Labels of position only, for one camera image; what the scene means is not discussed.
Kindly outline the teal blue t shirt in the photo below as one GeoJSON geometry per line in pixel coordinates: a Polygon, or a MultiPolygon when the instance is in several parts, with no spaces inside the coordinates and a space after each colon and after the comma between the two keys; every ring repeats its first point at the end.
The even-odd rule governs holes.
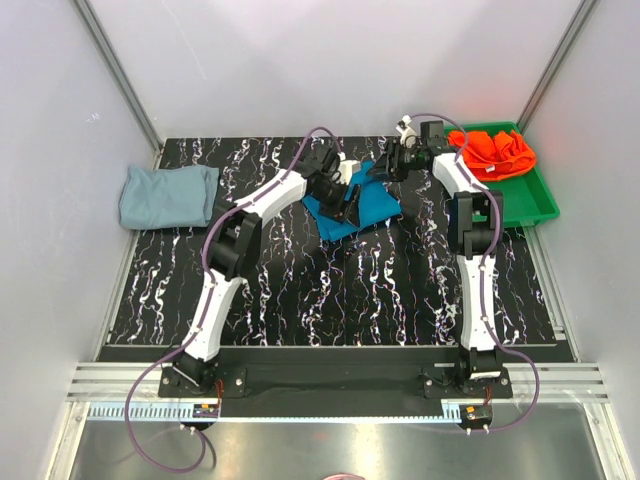
{"type": "Polygon", "coordinates": [[[322,240],[336,242],[363,229],[384,222],[401,214],[401,205],[386,189],[381,181],[374,180],[367,173],[373,166],[373,161],[361,163],[361,168],[351,179],[350,189],[360,186],[359,219],[360,226],[356,227],[348,222],[340,223],[320,214],[320,202],[311,196],[302,199],[303,205],[316,221],[317,229],[322,240]]]}

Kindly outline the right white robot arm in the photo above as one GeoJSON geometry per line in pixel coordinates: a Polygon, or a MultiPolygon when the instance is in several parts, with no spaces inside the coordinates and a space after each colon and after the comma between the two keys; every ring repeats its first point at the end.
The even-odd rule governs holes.
{"type": "Polygon", "coordinates": [[[463,320],[459,356],[443,389],[451,387],[466,396],[484,397],[500,381],[502,358],[495,331],[494,269],[503,232],[503,197],[472,173],[463,159],[469,137],[449,143],[440,115],[425,114],[420,130],[405,115],[396,124],[398,135],[386,141],[368,175],[402,182],[411,171],[427,170],[451,197],[447,242],[455,255],[462,282],[463,320]]]}

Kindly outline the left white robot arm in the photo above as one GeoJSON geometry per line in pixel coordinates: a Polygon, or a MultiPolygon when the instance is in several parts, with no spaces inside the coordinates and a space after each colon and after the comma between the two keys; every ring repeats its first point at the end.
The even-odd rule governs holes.
{"type": "Polygon", "coordinates": [[[237,290],[260,258],[263,227],[306,197],[319,202],[321,215],[358,226],[360,187],[350,182],[360,170],[361,164],[339,149],[320,146],[306,156],[296,154],[253,193],[214,203],[202,251],[201,295],[192,326],[172,358],[177,385],[203,396],[219,384],[222,330],[237,290]]]}

